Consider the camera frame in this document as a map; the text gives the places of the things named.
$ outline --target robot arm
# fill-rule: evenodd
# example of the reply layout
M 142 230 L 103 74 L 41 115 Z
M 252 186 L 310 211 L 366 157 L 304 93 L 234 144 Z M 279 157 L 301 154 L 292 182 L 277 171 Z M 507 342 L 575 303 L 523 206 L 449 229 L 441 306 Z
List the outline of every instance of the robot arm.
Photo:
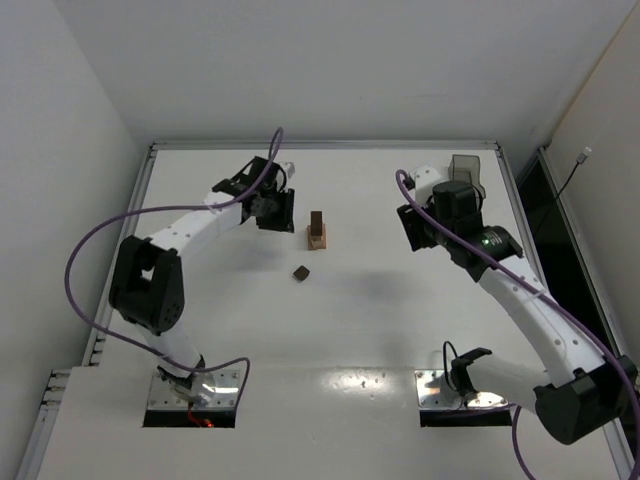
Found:
M 237 197 L 256 180 L 266 164 L 267 160 L 255 157 L 231 179 L 214 186 L 203 206 Z M 258 228 L 293 232 L 295 192 L 285 188 L 293 174 L 293 164 L 273 163 L 261 185 L 241 203 L 195 210 L 147 238 L 124 239 L 116 258 L 110 305 L 124 320 L 134 324 L 147 344 L 165 358 L 188 368 L 204 368 L 204 358 L 179 322 L 185 304 L 183 268 L 211 241 L 250 217 L 256 218 Z M 162 358 L 158 369 L 185 400 L 206 403 L 207 399 L 202 398 L 206 389 L 200 387 L 203 382 L 206 386 L 207 375 L 177 368 Z
M 530 284 L 539 284 L 522 249 L 502 227 L 485 226 L 482 203 L 468 183 L 444 181 L 430 167 L 410 174 L 409 189 L 416 202 L 439 223 L 479 248 Z M 558 441 L 571 444 L 619 417 L 628 404 L 622 381 L 601 352 L 564 317 L 521 288 L 502 271 L 493 269 L 476 254 L 438 232 L 410 205 L 398 209 L 412 250 L 444 247 L 452 261 L 504 308 L 545 366 L 536 371 L 498 358 L 486 348 L 476 348 L 453 360 L 448 395 L 465 397 L 489 391 L 534 412 Z M 633 381 L 635 365 L 619 361 Z

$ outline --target metal frame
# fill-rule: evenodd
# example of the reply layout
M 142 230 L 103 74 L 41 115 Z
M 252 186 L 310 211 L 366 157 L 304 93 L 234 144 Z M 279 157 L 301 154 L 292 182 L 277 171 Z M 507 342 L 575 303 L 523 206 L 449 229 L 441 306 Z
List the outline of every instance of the metal frame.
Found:
M 149 179 L 151 177 L 151 171 L 153 170 L 153 163 L 156 159 L 156 150 L 153 146 L 151 146 L 145 152 L 145 155 L 142 159 L 142 164 L 140 165 L 140 170 L 138 170 L 138 177 L 136 179 L 136 183 L 133 187 L 133 192 L 131 194 L 131 200 L 129 201 L 129 205 L 127 206 L 127 212 L 131 210 L 136 210 L 142 207 L 142 202 L 144 201 L 144 196 L 147 193 L 147 186 L 149 185 Z M 120 235 L 118 236 L 118 242 L 116 245 L 120 245 L 120 242 L 124 240 L 125 237 L 132 234 L 136 226 L 138 225 L 138 217 L 128 217 L 125 218 L 122 222 L 122 228 L 120 230 Z M 115 252 L 113 258 L 111 260 L 111 265 L 109 266 L 109 273 L 107 274 L 107 278 L 105 279 L 104 288 L 102 289 L 102 296 L 100 297 L 100 303 L 98 304 L 98 309 L 96 310 L 95 322 L 102 326 L 109 326 L 109 321 L 111 319 L 111 314 L 113 313 L 113 309 L 109 306 L 109 282 L 111 281 L 111 276 L 113 274 L 113 268 L 115 266 L 116 256 Z M 81 365 L 83 367 L 88 366 L 97 366 L 100 363 L 99 356 L 96 357 L 96 354 L 102 351 L 102 348 L 97 351 L 95 349 L 97 343 L 104 342 L 105 335 L 100 333 L 95 328 L 91 329 L 91 333 L 89 334 L 89 340 L 87 342 L 87 347 L 84 352 L 84 356 L 82 358 Z
M 553 170 L 551 162 L 549 161 L 549 156 L 544 148 L 540 148 L 538 150 L 538 159 L 547 181 L 549 181 L 549 183 L 557 190 L 562 185 L 562 182 L 559 181 L 558 175 Z M 629 349 L 619 333 L 619 322 L 611 307 L 609 296 L 602 286 L 603 282 L 594 267 L 595 264 L 593 262 L 593 257 L 586 242 L 584 241 L 584 237 L 581 233 L 579 223 L 576 220 L 571 204 L 566 197 L 561 196 L 557 200 L 557 205 L 560 210 L 560 214 L 562 215 L 562 220 L 569 227 L 567 230 L 569 232 L 571 243 L 577 253 L 580 267 L 585 273 L 587 285 L 589 286 L 589 291 L 595 300 L 598 313 L 605 319 L 604 328 L 607 333 L 607 337 L 609 338 L 609 342 L 613 347 L 613 353 L 616 355 L 626 353 Z M 607 443 L 609 444 L 611 456 L 613 457 L 613 462 L 618 470 L 618 475 L 620 478 L 628 478 L 635 460 L 631 453 L 631 449 L 629 448 L 629 443 L 627 442 L 620 420 L 610 422 L 603 429 Z
M 51 372 L 16 480 L 36 480 L 38 477 L 70 375 L 71 370 Z
M 154 162 L 157 156 L 157 152 L 161 150 L 251 150 L 251 149 L 266 149 L 268 148 L 268 142 L 264 140 L 260 141 L 230 141 L 230 142 L 212 142 L 212 141 L 160 141 L 154 143 L 148 151 L 145 153 L 142 160 L 142 165 L 138 172 L 138 177 L 135 183 L 135 187 L 131 196 L 131 201 L 127 211 L 140 208 L 144 201 L 144 197 L 149 184 L 149 179 L 153 170 Z M 496 142 L 494 141 L 349 141 L 349 140 L 334 140 L 334 141 L 293 141 L 286 142 L 282 145 L 284 149 L 479 149 L 479 150 L 494 150 L 496 157 L 502 172 L 503 180 L 509 196 L 510 202 L 513 207 L 514 216 L 520 236 L 523 243 L 523 248 L 527 255 L 527 258 L 532 264 L 532 268 L 539 276 L 539 278 L 546 285 L 544 273 L 540 264 L 540 260 L 535 249 L 535 244 L 531 236 L 531 232 L 528 228 L 524 209 L 520 201 L 518 190 L 516 187 L 515 179 L 513 177 L 511 167 L 507 161 L 506 155 Z M 137 218 L 129 217 L 122 225 L 118 242 L 122 241 L 126 236 L 133 233 L 137 226 Z M 578 250 L 582 250 L 582 242 L 576 243 Z M 586 262 L 590 259 L 589 255 L 585 255 L 585 268 Z M 113 271 L 113 261 L 109 270 L 109 275 L 105 280 L 105 285 L 111 278 Z M 600 296 L 600 288 L 595 288 L 594 291 Z M 95 321 L 101 326 L 108 326 L 112 309 L 108 305 L 107 298 L 108 289 L 104 289 L 102 298 L 96 312 Z M 614 334 L 614 339 L 619 342 L 619 336 Z M 83 366 L 95 366 L 100 363 L 100 357 L 102 348 L 104 346 L 105 335 L 92 329 L 87 343 L 87 348 L 82 360 Z M 31 480 L 35 479 L 44 453 L 46 451 L 46 445 L 53 430 L 53 424 L 57 415 L 57 407 L 43 406 L 40 409 L 34 431 L 31 435 L 29 445 L 27 447 L 23 462 L 18 474 L 19 480 Z M 609 424 L 604 428 L 605 436 L 609 443 L 611 454 L 618 469 L 618 473 L 621 477 L 628 475 L 633 464 L 633 456 L 629 450 L 622 427 L 619 421 L 614 424 Z
M 238 401 L 240 389 L 239 370 L 217 370 L 211 373 L 213 392 L 207 405 L 194 405 L 194 411 L 199 412 L 232 412 Z M 153 374 L 149 397 L 147 398 L 147 411 L 187 411 L 187 401 L 178 398 L 168 382 L 162 380 L 159 372 Z
M 478 410 L 490 410 L 504 406 L 507 400 L 490 392 L 476 392 L 473 397 L 456 397 L 454 401 L 445 398 L 441 385 L 444 370 L 416 370 L 416 393 L 418 395 L 418 407 L 422 412 L 473 412 Z

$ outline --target white table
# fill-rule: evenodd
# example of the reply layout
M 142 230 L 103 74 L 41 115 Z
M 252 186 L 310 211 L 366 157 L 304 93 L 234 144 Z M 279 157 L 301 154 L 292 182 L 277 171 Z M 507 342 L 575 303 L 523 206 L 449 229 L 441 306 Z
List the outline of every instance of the white table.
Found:
M 154 358 L 108 339 L 99 367 L 73 370 L 38 478 L 524 478 L 508 427 L 420 428 L 413 372 L 441 368 L 444 340 L 460 352 L 483 346 L 540 365 L 444 249 L 410 250 L 395 212 L 404 202 L 394 172 L 430 164 L 446 173 L 452 153 L 481 157 L 485 223 L 520 241 L 512 179 L 491 145 L 284 149 L 278 160 L 296 164 L 297 232 L 248 222 L 185 274 L 181 321 L 207 363 L 241 355 L 253 362 L 236 428 L 142 428 Z M 255 154 L 265 153 L 160 149 L 138 195 L 146 188 L 145 207 L 197 203 Z M 324 212 L 325 251 L 307 250 L 310 210 Z M 180 215 L 147 215 L 136 234 Z M 291 276 L 300 265 L 311 270 L 301 284 Z M 118 314 L 110 326 L 136 335 Z M 524 414 L 520 432 L 540 479 L 617 477 L 602 431 L 564 447 Z

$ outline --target purple cable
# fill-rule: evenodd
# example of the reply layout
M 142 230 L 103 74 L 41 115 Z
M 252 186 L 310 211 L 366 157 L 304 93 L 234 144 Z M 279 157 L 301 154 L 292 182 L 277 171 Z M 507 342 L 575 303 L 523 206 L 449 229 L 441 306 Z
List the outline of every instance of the purple cable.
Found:
M 565 317 L 571 324 L 573 324 L 573 326 L 575 326 L 578 330 L 580 330 L 582 333 L 584 333 L 589 338 L 589 340 L 591 340 L 602 351 L 602 354 L 604 355 L 605 359 L 609 362 L 609 364 L 614 368 L 616 373 L 619 375 L 620 379 L 622 380 L 623 385 L 625 386 L 625 389 L 627 390 L 627 393 L 629 394 L 629 399 L 630 399 L 630 402 L 631 402 L 631 408 L 633 410 L 633 416 L 634 416 L 635 422 L 636 422 L 636 437 L 640 438 L 640 403 L 638 402 L 638 399 L 636 397 L 635 389 L 633 387 L 633 384 L 629 380 L 629 378 L 627 378 L 627 375 L 624 372 L 624 369 L 623 369 L 622 365 L 620 365 L 620 362 L 618 362 L 618 359 L 607 348 L 607 346 L 604 343 L 602 343 L 600 341 L 600 339 L 598 339 L 598 337 L 596 337 L 593 333 L 591 333 L 591 331 L 589 331 L 587 329 L 587 327 L 585 327 L 578 319 L 576 319 L 573 315 L 571 315 L 571 313 L 569 313 L 565 308 L 561 307 L 559 304 L 557 304 L 556 302 L 551 300 L 551 298 L 549 298 L 548 296 L 546 296 L 543 293 L 541 293 L 534 286 L 529 285 L 529 283 L 527 283 L 526 281 L 522 280 L 518 275 L 516 275 L 515 273 L 513 273 L 511 270 L 509 270 L 508 268 L 504 267 L 503 265 L 501 265 L 499 262 L 495 261 L 493 258 L 491 258 L 489 255 L 484 253 L 482 250 L 474 247 L 469 242 L 467 242 L 464 239 L 460 238 L 458 235 L 456 235 L 455 233 L 453 233 L 452 231 L 450 231 L 446 227 L 440 225 L 440 223 L 438 223 L 434 218 L 432 218 L 430 215 L 428 215 L 422 209 L 422 207 L 420 205 L 418 205 L 418 203 L 416 203 L 416 201 L 413 198 L 411 198 L 411 195 L 409 194 L 409 191 L 407 190 L 407 188 L 405 187 L 404 182 L 403 182 L 403 180 L 406 179 L 406 178 L 409 178 L 409 174 L 406 171 L 398 170 L 396 172 L 396 183 L 398 184 L 398 188 L 400 189 L 400 193 L 402 193 L 402 196 L 407 200 L 407 202 L 409 202 L 409 205 L 411 205 L 411 207 L 413 207 L 413 209 L 427 223 L 429 223 L 432 227 L 434 227 L 436 230 L 438 230 L 440 233 L 442 233 L 446 237 L 448 237 L 451 240 L 453 240 L 454 242 L 456 242 L 458 245 L 463 246 L 464 248 L 469 250 L 471 253 L 477 255 L 478 257 L 480 257 L 482 260 L 487 262 L 489 265 L 491 265 L 496 270 L 500 270 L 502 273 L 504 273 L 506 276 L 508 276 L 511 280 L 513 280 L 518 285 L 520 285 L 522 288 L 527 290 L 529 293 L 532 293 L 534 295 L 539 295 L 540 300 L 542 300 L 549 307 L 553 308 L 560 315 Z M 516 408 L 516 412 L 515 412 L 515 415 L 514 415 L 514 418 L 513 418 L 513 431 L 512 431 L 513 448 L 515 450 L 516 458 L 518 459 L 518 463 L 520 464 L 520 467 L 524 471 L 525 475 L 530 480 L 535 480 L 535 477 L 529 471 L 529 469 L 527 468 L 527 466 L 524 463 L 524 459 L 522 458 L 522 454 L 520 452 L 520 447 L 519 447 L 518 441 L 517 441 L 517 433 L 516 432 L 517 432 L 518 419 L 520 418 L 520 411 L 521 410 L 522 410 L 522 407 L 518 406 Z M 631 474 L 629 475 L 629 480 L 636 480 L 639 476 L 640 476 L 640 442 L 638 442 L 638 444 L 636 446 L 635 463 L 633 464 L 633 468 L 631 470 Z
M 253 182 L 253 184 L 249 188 L 247 188 L 244 192 L 242 192 L 237 197 L 229 200 L 228 202 L 218 203 L 215 205 L 168 205 L 163 207 L 141 208 L 139 210 L 132 210 L 130 212 L 121 213 L 119 215 L 111 217 L 108 220 L 105 220 L 104 222 L 102 222 L 100 225 L 97 225 L 94 228 L 92 228 L 84 237 L 82 237 L 82 239 L 78 242 L 78 244 L 75 246 L 75 248 L 71 252 L 71 255 L 69 256 L 69 260 L 67 261 L 67 266 L 65 267 L 65 270 L 64 270 L 64 290 L 67 294 L 67 299 L 71 304 L 71 308 L 73 308 L 76 314 L 82 320 L 84 320 L 85 323 L 87 323 L 92 328 L 95 328 L 99 332 L 102 332 L 106 335 L 111 335 L 112 337 L 115 337 L 118 340 L 122 340 L 123 342 L 127 342 L 138 348 L 142 348 L 143 350 L 146 350 L 149 353 L 153 353 L 157 357 L 161 357 L 169 365 L 173 365 L 174 367 L 179 368 L 181 370 L 185 370 L 187 372 L 194 372 L 194 373 L 213 372 L 216 370 L 221 370 L 223 368 L 226 368 L 230 365 L 234 365 L 236 363 L 244 362 L 247 365 L 247 368 L 245 370 L 244 378 L 242 379 L 242 384 L 240 385 L 240 389 L 238 390 L 238 398 L 236 400 L 234 412 L 238 410 L 238 405 L 240 404 L 242 393 L 244 392 L 244 388 L 247 384 L 247 379 L 249 378 L 251 361 L 247 357 L 236 358 L 234 360 L 230 360 L 228 362 L 222 363 L 220 365 L 215 365 L 213 367 L 206 367 L 206 368 L 187 367 L 186 365 L 181 365 L 178 362 L 171 359 L 170 357 L 167 357 L 164 353 L 160 352 L 159 350 L 156 350 L 155 348 L 151 348 L 150 346 L 145 345 L 144 343 L 138 342 L 133 338 L 129 338 L 126 335 L 122 335 L 118 332 L 114 332 L 113 330 L 109 330 L 107 327 L 103 327 L 102 325 L 97 324 L 96 322 L 91 320 L 91 318 L 89 318 L 89 316 L 86 313 L 82 311 L 82 309 L 76 302 L 76 299 L 73 297 L 73 293 L 71 292 L 71 267 L 73 266 L 73 262 L 75 261 L 82 247 L 87 243 L 87 241 L 89 241 L 91 237 L 93 237 L 93 235 L 95 235 L 97 232 L 99 232 L 103 228 L 113 223 L 119 222 L 120 220 L 124 220 L 127 217 L 133 217 L 136 215 L 142 215 L 143 213 L 154 213 L 154 212 L 168 212 L 168 211 L 180 211 L 180 210 L 194 211 L 194 210 L 209 210 L 211 208 L 226 208 L 235 203 L 242 202 L 249 195 L 251 195 L 256 188 L 258 188 L 258 185 L 260 185 L 264 177 L 267 175 L 269 168 L 273 164 L 276 158 L 276 155 L 280 150 L 280 145 L 282 144 L 283 135 L 284 135 L 284 130 L 282 129 L 282 127 L 278 127 L 276 132 L 273 134 L 271 143 L 269 144 L 269 158 L 266 165 L 264 166 L 264 169 L 262 170 L 262 172 L 260 172 L 260 175 L 258 175 L 258 178 L 256 178 L 255 182 Z

